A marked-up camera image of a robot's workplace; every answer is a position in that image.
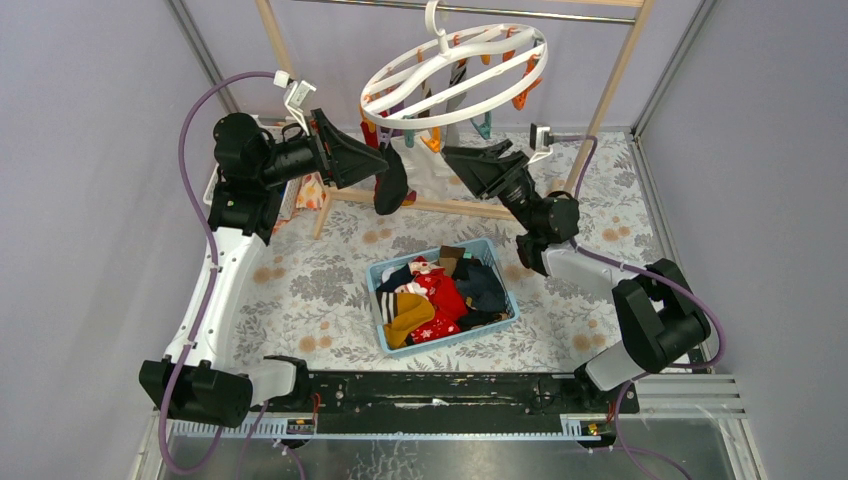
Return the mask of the white sock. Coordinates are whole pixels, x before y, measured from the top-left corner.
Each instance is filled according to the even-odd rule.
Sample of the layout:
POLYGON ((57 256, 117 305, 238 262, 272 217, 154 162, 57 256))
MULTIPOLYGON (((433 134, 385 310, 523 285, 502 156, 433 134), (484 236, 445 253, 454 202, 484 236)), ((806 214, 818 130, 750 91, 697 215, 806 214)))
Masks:
POLYGON ((407 175, 408 186, 419 196, 428 200, 451 198, 450 180, 453 170, 446 164, 441 153, 428 149, 410 150, 401 155, 407 175))

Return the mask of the white round clip hanger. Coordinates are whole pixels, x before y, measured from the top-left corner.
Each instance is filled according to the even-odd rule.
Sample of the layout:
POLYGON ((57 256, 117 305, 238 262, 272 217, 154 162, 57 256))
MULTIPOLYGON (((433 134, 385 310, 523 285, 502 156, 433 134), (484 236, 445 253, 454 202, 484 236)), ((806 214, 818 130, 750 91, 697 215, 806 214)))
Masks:
POLYGON ((390 61, 363 87, 364 119, 399 130, 447 126, 501 106, 521 111, 542 83, 549 48, 539 29, 500 23, 449 33, 437 22, 439 6, 425 6, 431 39, 390 61))

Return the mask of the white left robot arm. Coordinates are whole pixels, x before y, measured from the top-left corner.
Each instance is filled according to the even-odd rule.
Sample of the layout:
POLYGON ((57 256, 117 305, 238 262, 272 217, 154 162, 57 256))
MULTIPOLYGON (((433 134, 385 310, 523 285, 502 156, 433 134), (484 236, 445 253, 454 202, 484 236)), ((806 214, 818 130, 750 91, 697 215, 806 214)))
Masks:
POLYGON ((317 173, 345 188, 388 164, 379 150, 338 130, 320 109, 283 141, 244 113, 220 119, 213 138, 218 180, 204 219, 203 271, 178 332, 162 359, 142 363, 139 383, 170 419, 235 428, 267 400, 296 411, 310 397, 303 360, 271 356, 238 368, 231 358, 242 291, 270 243, 286 184, 317 173))

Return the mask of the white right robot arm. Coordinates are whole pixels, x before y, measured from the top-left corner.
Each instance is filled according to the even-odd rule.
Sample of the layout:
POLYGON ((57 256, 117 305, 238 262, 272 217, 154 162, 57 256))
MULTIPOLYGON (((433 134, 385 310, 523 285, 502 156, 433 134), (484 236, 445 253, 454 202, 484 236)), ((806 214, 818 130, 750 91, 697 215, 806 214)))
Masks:
POLYGON ((602 295, 614 306, 620 341, 574 372, 575 402, 597 412, 625 382, 661 372, 706 340, 710 319, 674 262, 637 267, 580 245, 576 193, 541 196, 529 172, 531 156, 511 147, 510 141, 449 146, 442 154, 476 198, 499 199, 524 228, 516 238, 524 267, 602 295))

